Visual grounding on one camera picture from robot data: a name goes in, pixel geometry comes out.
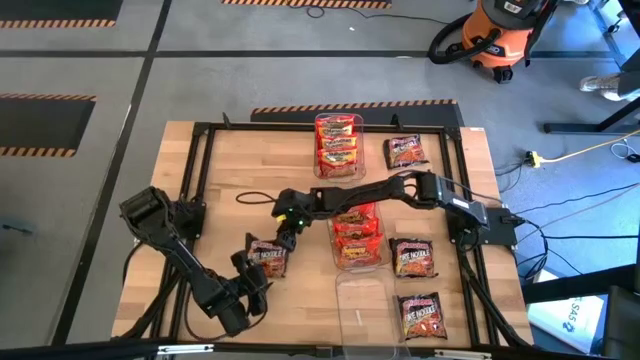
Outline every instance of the clear plastic container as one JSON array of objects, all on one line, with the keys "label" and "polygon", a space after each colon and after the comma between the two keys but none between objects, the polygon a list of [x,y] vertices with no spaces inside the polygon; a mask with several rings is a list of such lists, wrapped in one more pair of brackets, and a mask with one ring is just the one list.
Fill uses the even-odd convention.
[{"label": "clear plastic container", "polygon": [[353,270],[353,269],[362,269],[362,268],[372,268],[381,265],[388,264],[391,261],[391,249],[389,249],[389,242],[385,235],[384,231],[384,223],[382,221],[382,217],[380,216],[380,209],[378,204],[375,204],[375,216],[378,218],[378,234],[382,237],[380,241],[380,245],[378,246],[378,252],[380,254],[379,260],[373,263],[368,263],[367,265],[360,266],[345,266],[343,262],[340,261],[341,254],[340,249],[337,246],[336,238],[337,235],[334,231],[333,221],[331,219],[327,220],[327,226],[329,227],[329,239],[331,245],[331,252],[333,253],[333,261],[336,266],[341,270]]},{"label": "clear plastic container", "polygon": [[336,278],[346,359],[410,359],[400,330],[394,275],[384,268],[342,272]]},{"label": "clear plastic container", "polygon": [[361,180],[367,174],[365,163],[364,163],[364,119],[362,116],[358,114],[347,114],[347,113],[322,113],[316,116],[316,122],[320,119],[333,117],[333,116],[353,116],[354,117],[354,125],[353,125],[353,134],[356,135],[356,164],[355,164],[355,173],[347,176],[340,177],[327,177],[322,174],[320,171],[320,166],[318,163],[318,127],[315,127],[315,141],[313,144],[314,156],[313,156],[313,173],[322,180],[327,180],[330,182],[336,183],[348,183],[355,180]]}]

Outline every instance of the concrete floor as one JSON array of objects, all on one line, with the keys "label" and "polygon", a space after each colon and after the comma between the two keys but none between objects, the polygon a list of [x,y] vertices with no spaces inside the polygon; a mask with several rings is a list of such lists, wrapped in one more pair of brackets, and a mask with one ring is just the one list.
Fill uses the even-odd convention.
[{"label": "concrete floor", "polygon": [[[447,21],[473,8],[464,0],[396,3],[393,13]],[[0,48],[145,49],[160,5],[159,0],[125,1],[114,29],[3,30]],[[573,5],[562,7],[535,50],[606,51],[599,32],[593,29],[595,22],[583,10]],[[174,1],[160,48],[426,50],[439,28],[419,21],[364,20],[344,10],[327,11],[324,18],[314,20],[303,10],[182,0]],[[572,34],[580,34],[579,40]],[[28,219],[39,230],[34,239],[0,242],[0,289],[11,290],[0,296],[2,348],[36,346],[49,339],[140,64],[139,59],[0,59],[0,92],[98,95],[75,158],[0,158],[4,175],[0,176],[0,216]],[[605,137],[544,135],[540,124],[598,122],[620,108],[622,104],[577,90],[582,77],[617,70],[613,60],[538,59],[527,69],[519,65],[511,84],[497,85],[468,64],[436,66],[425,59],[156,60],[70,341],[109,337],[120,295],[122,262],[131,248],[131,236],[117,218],[117,203],[149,184],[167,121],[220,121],[223,111],[233,121],[248,121],[252,108],[274,104],[455,98],[468,126],[487,129],[494,165],[499,167],[517,161],[525,150],[554,157],[604,141]],[[640,148],[637,139],[630,143]],[[620,161],[602,148],[542,169],[525,169],[519,185],[503,198],[511,209],[521,210],[630,184],[638,178],[638,166]],[[547,233],[637,233],[640,212],[634,203],[639,198],[636,190],[550,227]],[[598,200],[532,212],[529,218],[542,224]],[[527,230],[520,229],[520,235]],[[611,240],[606,245],[599,240],[557,240],[551,244],[583,272],[630,263],[635,246],[632,240]],[[519,253],[531,256],[540,250],[540,239],[532,237]],[[572,274],[553,255],[547,266],[556,273]]]}]

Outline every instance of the butcher block tabletop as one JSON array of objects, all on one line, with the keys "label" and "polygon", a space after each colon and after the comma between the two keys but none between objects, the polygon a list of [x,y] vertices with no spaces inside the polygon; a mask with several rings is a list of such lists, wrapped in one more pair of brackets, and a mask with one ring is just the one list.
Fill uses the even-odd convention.
[{"label": "butcher block tabletop", "polygon": [[[178,198],[193,126],[193,122],[169,122],[165,128],[151,184],[166,191],[171,199]],[[472,190],[499,197],[484,130],[461,128],[460,131]],[[364,134],[366,176],[358,184],[383,180],[398,172],[387,170],[382,152],[383,141],[394,136],[399,135]],[[277,197],[286,188],[308,192],[311,187],[345,186],[328,183],[314,175],[313,137],[313,132],[304,131],[216,131],[204,196],[207,203],[206,219],[202,236],[196,241],[194,249],[195,256],[205,267],[232,278],[237,273],[229,257],[244,248],[245,233],[250,232],[264,240],[275,238],[278,224],[270,216],[272,204],[243,205],[235,201],[238,194],[262,191]],[[429,163],[412,169],[430,170],[444,176],[438,136],[421,137]],[[204,140],[203,137],[199,149],[204,147]],[[459,180],[453,142],[448,145],[454,178]],[[199,164],[201,156],[199,154],[196,164]],[[197,178],[196,169],[192,177],[192,189]],[[481,201],[488,206],[499,206],[491,200]],[[400,201],[383,201],[378,208],[387,238],[411,236],[433,242],[435,269],[439,276],[432,279],[397,279],[392,286],[400,296],[438,292],[448,339],[415,338],[408,340],[407,346],[471,346],[460,270],[455,248],[450,243],[444,211],[416,210]],[[501,246],[483,246],[482,249],[493,301],[518,334],[532,343],[513,255]],[[133,256],[113,325],[114,336],[126,332],[157,294],[164,260],[159,252],[148,246],[143,246]],[[392,273],[390,264],[382,267]],[[344,273],[334,264],[327,223],[315,221],[298,236],[298,245],[289,257],[286,277],[273,279],[273,285],[267,292],[269,310],[264,320],[255,328],[222,341],[340,346],[342,336],[350,333],[350,324],[345,323],[345,319],[342,329],[340,326],[338,303],[343,309],[344,306],[350,306],[348,303],[352,301],[349,295],[340,295],[338,298],[337,294],[345,291],[351,291],[354,297],[371,299],[367,302],[367,310],[374,315],[369,318],[392,316],[385,311],[388,310],[388,303],[383,301],[385,293],[380,288],[381,282],[372,283],[365,279],[361,281],[362,286],[355,280],[338,282],[341,286],[337,288],[336,279],[340,275]],[[223,333],[216,318],[209,319],[193,300],[189,301],[191,304],[187,316],[195,333],[200,337],[214,337]],[[475,305],[480,339],[488,343],[485,317],[477,298]],[[161,335],[168,334],[172,310],[171,298],[165,309]],[[379,324],[388,324],[390,321],[384,318],[378,320],[352,336],[349,344],[381,345],[389,329]],[[184,324],[181,324],[178,340],[195,340],[186,332]]]}]

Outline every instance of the caution stripe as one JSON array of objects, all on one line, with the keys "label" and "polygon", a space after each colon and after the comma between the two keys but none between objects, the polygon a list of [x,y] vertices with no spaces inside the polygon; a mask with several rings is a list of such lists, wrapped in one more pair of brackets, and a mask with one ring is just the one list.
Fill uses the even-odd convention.
[{"label": "caution stripe", "polygon": [[115,20],[0,20],[0,29],[37,29],[37,28],[107,28],[113,27]]},{"label": "caution stripe", "polygon": [[58,94],[0,94],[2,99],[32,99],[32,100],[83,100],[96,101],[94,95],[58,95]]},{"label": "caution stripe", "polygon": [[221,0],[228,5],[319,6],[326,8],[390,9],[391,1],[350,0]]},{"label": "caution stripe", "polygon": [[457,103],[458,101],[454,99],[440,99],[440,100],[381,101],[381,102],[367,102],[367,103],[306,105],[306,106],[276,106],[276,107],[255,108],[253,109],[252,114],[283,113],[283,112],[298,112],[298,111],[323,111],[323,110],[345,110],[346,112],[346,110],[350,110],[350,109],[427,106],[427,105],[454,105]]},{"label": "caution stripe", "polygon": [[0,146],[0,156],[72,157],[75,154],[76,154],[76,149],[65,149],[65,148],[24,148],[24,147],[2,147],[2,146]]}]

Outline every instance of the black stand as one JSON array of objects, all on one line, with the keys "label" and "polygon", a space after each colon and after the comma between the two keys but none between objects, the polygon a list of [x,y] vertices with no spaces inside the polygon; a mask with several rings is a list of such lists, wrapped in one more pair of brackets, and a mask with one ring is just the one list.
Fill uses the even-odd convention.
[{"label": "black stand", "polygon": [[638,108],[640,108],[640,97],[599,124],[545,123],[544,132],[547,134],[628,134],[638,130],[640,125],[640,121],[635,117],[640,113]]},{"label": "black stand", "polygon": [[631,293],[640,291],[640,239],[638,245],[635,264],[523,286],[524,303],[606,294],[611,286]]}]

